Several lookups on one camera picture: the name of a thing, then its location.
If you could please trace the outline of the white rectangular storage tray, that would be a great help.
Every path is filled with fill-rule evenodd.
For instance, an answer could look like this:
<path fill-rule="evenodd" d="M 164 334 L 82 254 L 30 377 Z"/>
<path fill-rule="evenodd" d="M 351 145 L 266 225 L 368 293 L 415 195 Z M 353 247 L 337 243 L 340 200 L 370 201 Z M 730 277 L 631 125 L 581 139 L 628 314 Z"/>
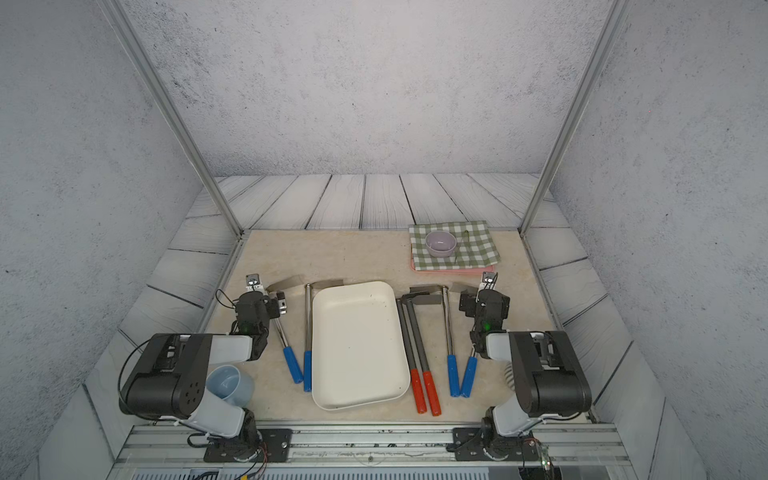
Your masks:
<path fill-rule="evenodd" d="M 410 370 L 393 288 L 371 281 L 313 299 L 312 398 L 340 411 L 402 397 Z"/>

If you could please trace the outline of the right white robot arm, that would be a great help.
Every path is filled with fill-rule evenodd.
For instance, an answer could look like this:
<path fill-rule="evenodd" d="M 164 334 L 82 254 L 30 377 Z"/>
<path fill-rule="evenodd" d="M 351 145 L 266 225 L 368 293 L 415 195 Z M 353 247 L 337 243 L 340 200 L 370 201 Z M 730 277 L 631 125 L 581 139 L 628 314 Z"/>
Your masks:
<path fill-rule="evenodd" d="M 473 320 L 473 356 L 507 364 L 514 396 L 484 419 L 492 437 L 520 437 L 544 421 L 569 421 L 590 410 L 592 392 L 568 335 L 562 330 L 503 328 L 511 299 L 494 290 L 465 290 L 459 310 Z"/>

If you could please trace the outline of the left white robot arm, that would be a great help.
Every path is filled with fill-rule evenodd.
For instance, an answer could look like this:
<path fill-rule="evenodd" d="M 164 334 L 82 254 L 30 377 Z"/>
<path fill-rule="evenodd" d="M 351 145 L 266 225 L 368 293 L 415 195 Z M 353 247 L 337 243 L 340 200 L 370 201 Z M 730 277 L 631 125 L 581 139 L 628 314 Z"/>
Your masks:
<path fill-rule="evenodd" d="M 121 412 L 148 421 L 175 420 L 227 440 L 245 435 L 251 412 L 212 392 L 209 370 L 260 359 L 271 322 L 286 311 L 284 293 L 252 290 L 235 303 L 232 333 L 153 335 L 127 378 L 118 380 Z"/>

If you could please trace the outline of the pink tray under cloth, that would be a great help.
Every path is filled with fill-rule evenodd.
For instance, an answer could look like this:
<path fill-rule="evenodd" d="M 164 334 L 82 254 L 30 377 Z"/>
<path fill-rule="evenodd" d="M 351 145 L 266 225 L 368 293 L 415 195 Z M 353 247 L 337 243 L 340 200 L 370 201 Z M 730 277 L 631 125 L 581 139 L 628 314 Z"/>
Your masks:
<path fill-rule="evenodd" d="M 419 270 L 415 266 L 415 262 L 413 259 L 410 260 L 410 268 L 412 271 L 419 273 L 419 274 L 430 274 L 430 275 L 440 275 L 440 274 L 446 274 L 446 275 L 482 275 L 483 273 L 496 273 L 496 269 L 494 265 L 483 267 L 483 268 L 469 268 L 469 269 L 437 269 L 437 270 Z"/>

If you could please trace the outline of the green checkered cloth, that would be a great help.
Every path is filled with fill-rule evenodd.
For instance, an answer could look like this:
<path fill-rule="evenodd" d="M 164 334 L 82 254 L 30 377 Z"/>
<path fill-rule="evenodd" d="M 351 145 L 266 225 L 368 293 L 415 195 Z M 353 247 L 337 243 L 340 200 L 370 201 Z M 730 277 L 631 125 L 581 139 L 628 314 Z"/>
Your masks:
<path fill-rule="evenodd" d="M 481 270 L 501 260 L 485 221 L 414 224 L 408 233 L 415 271 Z"/>

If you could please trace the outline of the grey ribbed ceramic cup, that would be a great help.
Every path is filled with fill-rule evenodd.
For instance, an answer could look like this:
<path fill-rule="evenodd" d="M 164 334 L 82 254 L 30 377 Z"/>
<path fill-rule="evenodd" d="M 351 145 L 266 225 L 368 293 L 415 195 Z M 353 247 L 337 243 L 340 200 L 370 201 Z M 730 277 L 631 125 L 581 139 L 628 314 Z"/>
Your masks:
<path fill-rule="evenodd" d="M 514 371 L 513 371 L 513 365 L 511 363 L 508 363 L 504 368 L 504 380 L 507 387 L 514 391 L 515 390 L 515 380 L 514 380 Z"/>

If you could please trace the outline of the light blue plastic cup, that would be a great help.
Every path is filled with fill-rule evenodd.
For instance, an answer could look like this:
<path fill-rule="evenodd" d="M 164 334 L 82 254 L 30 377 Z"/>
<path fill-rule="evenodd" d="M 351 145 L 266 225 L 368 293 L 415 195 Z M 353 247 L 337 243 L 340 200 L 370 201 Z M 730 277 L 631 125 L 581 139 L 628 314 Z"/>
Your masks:
<path fill-rule="evenodd" d="M 215 368 L 206 379 L 206 387 L 230 405 L 245 408 L 254 393 L 253 378 L 234 365 Z"/>

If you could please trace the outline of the small lilac bowl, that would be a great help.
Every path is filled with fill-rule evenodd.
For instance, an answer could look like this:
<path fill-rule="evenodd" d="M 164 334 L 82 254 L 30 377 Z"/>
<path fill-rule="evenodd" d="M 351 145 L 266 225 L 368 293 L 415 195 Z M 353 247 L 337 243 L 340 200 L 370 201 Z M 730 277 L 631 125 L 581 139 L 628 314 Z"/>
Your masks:
<path fill-rule="evenodd" d="M 433 258 L 447 258 L 454 254 L 458 241 L 456 237 L 447 231 L 435 230 L 425 237 L 425 247 Z"/>

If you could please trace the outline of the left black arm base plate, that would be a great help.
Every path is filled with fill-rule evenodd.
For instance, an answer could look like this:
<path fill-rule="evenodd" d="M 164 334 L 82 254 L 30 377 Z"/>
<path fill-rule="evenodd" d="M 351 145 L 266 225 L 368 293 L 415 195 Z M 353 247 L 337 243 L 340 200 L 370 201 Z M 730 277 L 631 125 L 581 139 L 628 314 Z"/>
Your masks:
<path fill-rule="evenodd" d="M 289 428 L 258 429 L 248 438 L 209 439 L 205 463 L 285 463 L 291 447 L 293 430 Z"/>

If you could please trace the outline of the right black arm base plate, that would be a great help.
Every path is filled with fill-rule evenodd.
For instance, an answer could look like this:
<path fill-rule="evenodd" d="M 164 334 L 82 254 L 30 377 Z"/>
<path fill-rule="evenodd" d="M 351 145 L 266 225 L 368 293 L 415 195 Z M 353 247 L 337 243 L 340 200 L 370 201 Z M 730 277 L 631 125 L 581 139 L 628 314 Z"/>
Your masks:
<path fill-rule="evenodd" d="M 482 428 L 459 427 L 452 430 L 446 451 L 457 461 L 497 461 L 533 463 L 540 459 L 533 437 L 503 437 Z"/>

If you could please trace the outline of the aluminium front rail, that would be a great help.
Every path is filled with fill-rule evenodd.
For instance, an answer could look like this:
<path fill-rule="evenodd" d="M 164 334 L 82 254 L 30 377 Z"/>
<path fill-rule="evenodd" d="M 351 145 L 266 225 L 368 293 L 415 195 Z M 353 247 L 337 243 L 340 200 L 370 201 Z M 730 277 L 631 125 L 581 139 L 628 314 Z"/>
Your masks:
<path fill-rule="evenodd" d="M 496 450 L 475 424 L 265 421 L 265 452 L 244 463 L 180 426 L 136 427 L 111 479 L 633 479 L 611 424 L 549 423 Z"/>

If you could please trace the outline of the right aluminium frame post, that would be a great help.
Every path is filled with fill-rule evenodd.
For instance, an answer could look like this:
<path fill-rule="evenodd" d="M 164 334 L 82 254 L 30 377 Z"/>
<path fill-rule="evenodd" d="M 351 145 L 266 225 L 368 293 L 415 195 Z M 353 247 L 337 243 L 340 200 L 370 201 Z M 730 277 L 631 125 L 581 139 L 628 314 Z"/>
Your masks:
<path fill-rule="evenodd" d="M 614 44 L 621 29 L 621 25 L 626 18 L 629 4 L 630 1 L 628 0 L 615 0 L 611 3 L 608 15 L 587 62 L 579 86 L 574 94 L 552 150 L 540 173 L 538 183 L 533 191 L 522 224 L 518 229 L 522 237 L 525 237 L 528 231 L 533 227 L 533 223 L 541 204 L 544 201 L 546 192 L 552 185 L 557 171 L 564 160 L 566 150 L 578 128 L 578 124 L 584 114 L 586 106 L 588 105 L 589 97 L 599 80 L 610 55 L 612 45 Z"/>

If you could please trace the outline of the aluminium frame post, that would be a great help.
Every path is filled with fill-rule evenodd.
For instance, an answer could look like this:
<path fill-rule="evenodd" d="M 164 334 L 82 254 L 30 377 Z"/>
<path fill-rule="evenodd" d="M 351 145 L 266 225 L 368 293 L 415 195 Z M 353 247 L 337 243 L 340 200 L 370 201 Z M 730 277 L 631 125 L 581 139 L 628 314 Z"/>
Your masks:
<path fill-rule="evenodd" d="M 518 229 L 522 237 L 525 237 L 528 231 L 533 227 L 533 223 L 541 204 L 544 201 L 546 192 L 552 185 L 557 171 L 564 160 L 566 150 L 578 128 L 578 124 L 584 114 L 586 106 L 588 105 L 589 97 L 599 80 L 610 55 L 612 45 L 614 44 L 621 29 L 621 25 L 626 18 L 629 4 L 630 1 L 628 0 L 615 0 L 611 3 L 608 15 L 587 62 L 579 86 L 574 94 L 552 150 L 540 173 L 538 183 L 533 191 L 522 224 Z"/>
<path fill-rule="evenodd" d="M 138 72 L 144 85 L 148 88 L 156 106 L 180 144 L 203 187 L 211 196 L 214 205 L 224 217 L 227 226 L 235 238 L 240 240 L 244 235 L 244 228 L 236 219 L 229 202 L 211 174 L 200 149 L 196 145 L 121 3 L 117 0 L 101 0 L 99 1 L 99 6 L 112 26 L 128 59 Z"/>

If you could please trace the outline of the left aluminium frame post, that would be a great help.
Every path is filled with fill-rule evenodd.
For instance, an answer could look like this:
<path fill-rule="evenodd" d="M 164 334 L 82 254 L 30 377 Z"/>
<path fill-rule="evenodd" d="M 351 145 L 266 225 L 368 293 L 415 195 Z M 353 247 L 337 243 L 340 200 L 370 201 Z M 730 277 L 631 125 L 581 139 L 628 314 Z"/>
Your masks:
<path fill-rule="evenodd" d="M 235 238 L 240 240 L 244 235 L 244 228 L 236 219 L 229 202 L 211 174 L 200 149 L 196 145 L 121 3 L 117 0 L 101 0 L 99 1 L 99 6 L 112 26 L 128 59 L 138 72 L 144 85 L 148 88 L 156 106 L 180 144 L 203 187 L 211 196 L 214 205 L 224 217 L 227 226 Z"/>

